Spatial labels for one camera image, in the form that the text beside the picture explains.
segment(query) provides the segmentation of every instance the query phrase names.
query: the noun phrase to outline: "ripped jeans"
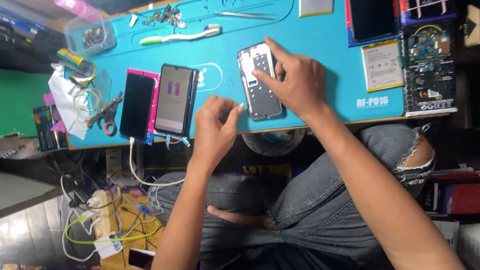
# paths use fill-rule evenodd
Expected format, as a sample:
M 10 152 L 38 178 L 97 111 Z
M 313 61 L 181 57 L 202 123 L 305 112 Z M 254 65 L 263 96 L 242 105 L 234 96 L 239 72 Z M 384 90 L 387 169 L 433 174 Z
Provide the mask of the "ripped jeans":
M 421 132 L 421 128 L 387 124 L 358 131 L 355 136 L 417 196 L 434 162 L 416 168 L 402 168 L 402 164 L 413 153 Z M 184 177 L 184 172 L 169 173 L 157 183 L 176 182 Z M 164 226 L 180 189 L 181 184 L 151 187 L 148 192 L 149 204 Z M 208 205 L 230 212 L 267 214 L 279 229 L 242 227 L 207 213 Z M 259 177 L 221 174 L 210 178 L 200 250 L 202 269 L 222 269 L 247 247 L 275 243 L 343 255 L 359 263 L 381 250 L 327 153 L 283 189 Z

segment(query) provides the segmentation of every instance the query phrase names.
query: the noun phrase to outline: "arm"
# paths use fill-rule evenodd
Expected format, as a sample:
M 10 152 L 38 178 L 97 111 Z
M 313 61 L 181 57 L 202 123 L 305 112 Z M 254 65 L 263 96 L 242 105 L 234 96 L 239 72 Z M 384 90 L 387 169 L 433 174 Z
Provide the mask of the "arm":
M 325 67 L 265 38 L 274 79 L 253 71 L 312 130 L 332 158 L 361 216 L 397 270 L 460 270 L 462 264 L 412 196 L 326 104 Z
M 195 269 L 202 239 L 208 179 L 233 146 L 237 121 L 243 110 L 230 99 L 212 95 L 196 112 L 195 150 L 152 269 Z M 227 118 L 225 124 L 219 120 L 224 118 Z

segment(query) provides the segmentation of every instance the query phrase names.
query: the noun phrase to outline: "green toothbrush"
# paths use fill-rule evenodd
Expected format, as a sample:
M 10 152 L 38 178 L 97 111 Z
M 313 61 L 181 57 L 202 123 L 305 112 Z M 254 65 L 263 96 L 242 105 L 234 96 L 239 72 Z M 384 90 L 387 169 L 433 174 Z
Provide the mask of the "green toothbrush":
M 204 28 L 204 31 L 198 34 L 193 35 L 183 35 L 183 34 L 174 34 L 166 37 L 146 37 L 140 40 L 142 45 L 152 45 L 158 43 L 164 43 L 168 41 L 177 41 L 177 40 L 192 40 L 201 37 L 211 37 L 220 34 L 222 31 L 220 25 L 207 25 Z

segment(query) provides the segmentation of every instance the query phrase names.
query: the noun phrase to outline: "wooden table edge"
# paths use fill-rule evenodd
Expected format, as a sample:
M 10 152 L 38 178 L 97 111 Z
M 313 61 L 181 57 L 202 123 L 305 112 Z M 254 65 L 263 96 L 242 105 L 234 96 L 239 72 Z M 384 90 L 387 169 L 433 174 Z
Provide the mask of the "wooden table edge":
M 409 119 L 422 119 L 422 118 L 433 118 L 433 117 L 442 117 L 449 115 L 450 113 L 436 113 L 436 114 L 426 114 L 426 115 L 417 115 L 411 117 L 405 116 L 396 116 L 396 117 L 386 117 L 386 118 L 376 118 L 376 119 L 368 119 L 368 120 L 358 120 L 358 121 L 347 121 L 345 125 L 349 124 L 364 124 L 364 123 L 380 123 L 380 122 L 388 122 L 388 121 L 397 121 L 397 120 L 409 120 Z M 238 132 L 237 135 L 242 134 L 254 134 L 254 133 L 262 133 L 262 132 L 272 132 L 272 131 L 283 131 L 283 130 L 291 130 L 291 129 L 299 129 L 299 128 L 307 128 L 307 126 L 293 126 L 293 127 L 283 127 L 283 128 L 271 128 L 271 129 L 262 129 L 262 130 L 255 130 L 255 131 L 244 131 Z M 128 146 L 130 145 L 129 142 L 121 143 L 121 144 L 112 144 L 112 145 L 100 145 L 100 146 L 87 146 L 87 147 L 73 147 L 70 144 L 70 135 L 66 132 L 67 135 L 67 142 L 68 142 L 68 149 L 69 150 L 82 150 L 82 149 L 93 149 L 93 148 L 102 148 L 102 147 L 118 147 L 118 146 Z M 165 139 L 158 139 L 154 140 L 153 143 L 162 143 L 165 142 Z

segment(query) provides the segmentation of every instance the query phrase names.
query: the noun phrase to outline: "phone battery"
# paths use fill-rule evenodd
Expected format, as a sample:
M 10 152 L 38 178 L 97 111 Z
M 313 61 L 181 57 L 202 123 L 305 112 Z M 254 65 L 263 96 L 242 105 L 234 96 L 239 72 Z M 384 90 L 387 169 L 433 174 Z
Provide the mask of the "phone battery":
M 367 93 L 404 85 L 398 40 L 362 47 L 361 52 Z

